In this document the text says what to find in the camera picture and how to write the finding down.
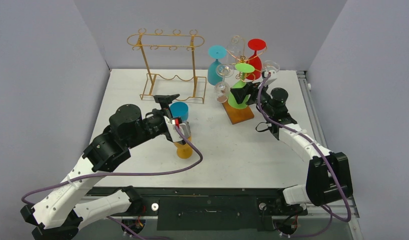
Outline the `blue plastic goblet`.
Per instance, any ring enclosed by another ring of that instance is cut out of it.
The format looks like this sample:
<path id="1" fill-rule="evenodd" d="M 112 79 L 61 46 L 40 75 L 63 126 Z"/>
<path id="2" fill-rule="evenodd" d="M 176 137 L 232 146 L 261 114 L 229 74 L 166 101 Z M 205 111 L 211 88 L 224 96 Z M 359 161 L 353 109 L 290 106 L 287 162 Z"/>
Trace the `blue plastic goblet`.
<path id="1" fill-rule="evenodd" d="M 187 121 L 189 117 L 189 107 L 182 101 L 174 102 L 170 106 L 173 117 L 180 117 L 182 121 Z"/>

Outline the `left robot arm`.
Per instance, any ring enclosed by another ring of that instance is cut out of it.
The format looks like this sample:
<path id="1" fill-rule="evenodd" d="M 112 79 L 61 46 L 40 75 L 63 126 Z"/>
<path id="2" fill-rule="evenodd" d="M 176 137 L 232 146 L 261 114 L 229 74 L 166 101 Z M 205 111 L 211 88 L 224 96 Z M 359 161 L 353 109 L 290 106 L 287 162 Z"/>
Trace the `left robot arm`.
<path id="1" fill-rule="evenodd" d="M 156 95 L 160 109 L 142 115 L 134 104 L 124 104 L 109 118 L 109 125 L 96 136 L 76 165 L 43 200 L 28 203 L 21 209 L 23 219 L 32 225 L 36 240 L 70 240 L 83 227 L 107 216 L 127 212 L 136 215 L 142 208 L 142 197 L 134 187 L 121 187 L 113 194 L 86 204 L 80 200 L 106 173 L 112 173 L 130 158 L 130 149 L 157 136 L 173 141 L 177 136 L 170 104 L 173 95 Z"/>

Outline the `clear wine glass amber tint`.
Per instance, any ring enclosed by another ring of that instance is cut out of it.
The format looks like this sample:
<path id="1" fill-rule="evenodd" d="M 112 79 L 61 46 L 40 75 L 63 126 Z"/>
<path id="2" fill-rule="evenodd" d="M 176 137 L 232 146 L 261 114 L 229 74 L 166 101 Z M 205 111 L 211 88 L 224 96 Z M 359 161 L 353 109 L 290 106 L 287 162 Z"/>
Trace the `clear wine glass amber tint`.
<path id="1" fill-rule="evenodd" d="M 269 71 L 269 70 L 276 70 L 277 71 L 277 75 L 278 72 L 280 71 L 280 65 L 274 61 L 271 60 L 267 60 L 262 64 L 262 72 L 263 71 Z"/>

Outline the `gold rectangular wire glass rack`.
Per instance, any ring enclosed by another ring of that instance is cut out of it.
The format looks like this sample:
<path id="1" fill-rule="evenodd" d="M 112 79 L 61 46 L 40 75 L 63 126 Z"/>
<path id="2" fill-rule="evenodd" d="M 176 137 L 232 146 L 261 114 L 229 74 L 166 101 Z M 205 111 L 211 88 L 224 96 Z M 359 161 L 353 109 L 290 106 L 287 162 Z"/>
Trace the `gold rectangular wire glass rack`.
<path id="1" fill-rule="evenodd" d="M 188 39 L 188 43 L 144 43 L 143 39 L 145 37 L 153 38 L 173 38 L 173 39 Z M 154 32 L 150 33 L 146 28 L 140 28 L 137 33 L 132 34 L 127 37 L 126 43 L 131 46 L 133 51 L 140 51 L 142 54 L 142 59 L 145 64 L 146 69 L 146 82 L 142 93 L 139 94 L 141 100 L 145 98 L 151 98 L 154 94 L 154 88 L 157 80 L 163 80 L 167 82 L 171 81 L 181 81 L 183 83 L 192 83 L 192 93 L 184 98 L 177 98 L 178 102 L 188 102 L 196 101 L 198 103 L 205 103 L 205 97 L 207 92 L 207 78 L 205 76 L 197 75 L 196 68 L 196 49 L 203 46 L 205 43 L 205 38 L 198 34 L 196 29 L 190 30 L 187 34 L 183 34 L 181 30 L 174 29 L 171 33 L 165 33 L 162 29 L 156 29 Z M 173 75 L 173 77 L 168 78 L 160 73 L 152 72 L 145 49 L 150 49 L 151 51 L 159 49 L 167 49 L 169 51 L 176 51 L 178 49 L 184 49 L 191 55 L 191 72 L 192 77 L 183 78 L 178 74 Z"/>

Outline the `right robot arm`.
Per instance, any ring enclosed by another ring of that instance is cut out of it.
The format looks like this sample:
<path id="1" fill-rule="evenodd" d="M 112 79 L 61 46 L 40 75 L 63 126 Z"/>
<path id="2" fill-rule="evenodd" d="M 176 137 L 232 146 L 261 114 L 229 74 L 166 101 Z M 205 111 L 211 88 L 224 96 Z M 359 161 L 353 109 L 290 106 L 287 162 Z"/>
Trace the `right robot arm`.
<path id="1" fill-rule="evenodd" d="M 260 85 L 248 82 L 243 87 L 232 88 L 234 102 L 255 104 L 259 112 L 269 117 L 268 131 L 308 163 L 305 184 L 285 188 L 283 195 L 274 200 L 275 209 L 286 214 L 296 204 L 321 206 L 349 198 L 353 185 L 347 156 L 323 147 L 304 132 L 288 111 L 289 94 L 285 89 L 277 87 L 267 93 L 268 88 Z"/>

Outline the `teal plastic goblet front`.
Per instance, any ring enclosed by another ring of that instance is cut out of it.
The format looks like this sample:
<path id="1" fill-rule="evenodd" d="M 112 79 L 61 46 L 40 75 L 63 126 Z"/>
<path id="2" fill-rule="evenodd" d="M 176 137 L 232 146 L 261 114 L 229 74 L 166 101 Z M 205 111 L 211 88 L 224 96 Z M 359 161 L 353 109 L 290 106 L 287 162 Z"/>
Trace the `teal plastic goblet front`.
<path id="1" fill-rule="evenodd" d="M 208 49 L 208 55 L 214 59 L 214 62 L 210 64 L 207 71 L 207 81 L 212 86 L 222 81 L 222 77 L 218 75 L 217 68 L 221 64 L 220 60 L 225 58 L 227 51 L 225 47 L 221 45 L 213 45 Z"/>

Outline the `clear glass tumbler goblet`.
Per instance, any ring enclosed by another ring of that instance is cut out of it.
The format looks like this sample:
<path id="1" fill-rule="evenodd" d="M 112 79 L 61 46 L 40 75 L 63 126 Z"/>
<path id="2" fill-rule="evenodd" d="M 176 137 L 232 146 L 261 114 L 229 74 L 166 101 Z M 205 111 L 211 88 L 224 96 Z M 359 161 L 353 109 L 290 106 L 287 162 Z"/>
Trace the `clear glass tumbler goblet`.
<path id="1" fill-rule="evenodd" d="M 243 37 L 239 35 L 234 35 L 231 37 L 228 45 L 225 48 L 228 53 L 227 60 L 230 65 L 235 65 L 236 63 L 245 60 L 245 46 L 246 41 Z"/>

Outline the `green plastic goblet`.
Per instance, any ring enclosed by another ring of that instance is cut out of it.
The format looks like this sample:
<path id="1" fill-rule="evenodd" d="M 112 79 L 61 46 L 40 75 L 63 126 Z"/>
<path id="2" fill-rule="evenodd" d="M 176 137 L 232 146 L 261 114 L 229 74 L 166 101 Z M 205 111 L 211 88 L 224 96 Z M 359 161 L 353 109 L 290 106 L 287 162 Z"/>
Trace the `green plastic goblet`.
<path id="1" fill-rule="evenodd" d="M 255 71 L 255 67 L 249 63 L 236 63 L 235 69 L 239 71 L 239 80 L 231 87 L 228 97 L 228 104 L 234 109 L 245 109 L 246 105 L 246 90 L 247 85 L 245 78 Z"/>

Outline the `orange plastic goblet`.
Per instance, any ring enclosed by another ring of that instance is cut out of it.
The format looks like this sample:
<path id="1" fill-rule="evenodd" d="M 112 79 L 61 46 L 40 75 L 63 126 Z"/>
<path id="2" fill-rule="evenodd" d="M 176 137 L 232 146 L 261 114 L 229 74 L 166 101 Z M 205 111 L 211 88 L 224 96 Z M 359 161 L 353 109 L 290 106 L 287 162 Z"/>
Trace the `orange plastic goblet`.
<path id="1" fill-rule="evenodd" d="M 185 140 L 173 143 L 176 147 L 176 154 L 180 159 L 188 159 L 193 154 L 193 149 Z"/>

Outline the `red plastic goblet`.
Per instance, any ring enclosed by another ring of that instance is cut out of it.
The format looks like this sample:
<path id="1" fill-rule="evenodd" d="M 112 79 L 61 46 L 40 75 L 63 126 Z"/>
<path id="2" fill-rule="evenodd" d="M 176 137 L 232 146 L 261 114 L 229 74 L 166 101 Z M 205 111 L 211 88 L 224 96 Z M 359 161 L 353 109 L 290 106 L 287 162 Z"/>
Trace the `red plastic goblet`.
<path id="1" fill-rule="evenodd" d="M 258 80 L 261 77 L 262 61 L 260 55 L 267 50 L 267 44 L 260 38 L 253 38 L 248 41 L 247 46 L 253 51 L 253 54 L 246 61 L 254 67 L 254 71 L 246 76 L 250 82 Z"/>

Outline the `clear wine glass front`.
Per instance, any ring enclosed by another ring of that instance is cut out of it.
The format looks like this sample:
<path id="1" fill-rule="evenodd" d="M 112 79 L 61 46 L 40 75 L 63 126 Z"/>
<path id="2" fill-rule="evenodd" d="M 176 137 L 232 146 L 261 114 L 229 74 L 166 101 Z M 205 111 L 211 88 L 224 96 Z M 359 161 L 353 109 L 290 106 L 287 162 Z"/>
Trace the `clear wine glass front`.
<path id="1" fill-rule="evenodd" d="M 216 100 L 223 104 L 228 100 L 231 88 L 230 85 L 225 82 L 225 79 L 230 78 L 234 74 L 234 68 L 229 64 L 220 64 L 216 68 L 216 73 L 222 78 L 214 87 Z"/>

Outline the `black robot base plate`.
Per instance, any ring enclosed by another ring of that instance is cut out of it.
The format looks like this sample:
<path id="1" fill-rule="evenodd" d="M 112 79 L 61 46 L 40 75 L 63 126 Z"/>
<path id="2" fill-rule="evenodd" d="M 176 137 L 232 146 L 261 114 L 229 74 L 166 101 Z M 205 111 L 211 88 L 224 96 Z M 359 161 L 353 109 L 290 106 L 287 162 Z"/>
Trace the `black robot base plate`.
<path id="1" fill-rule="evenodd" d="M 120 217 L 157 218 L 159 231 L 271 231 L 306 216 L 303 205 L 288 205 L 280 188 L 138 187 L 140 205 Z"/>

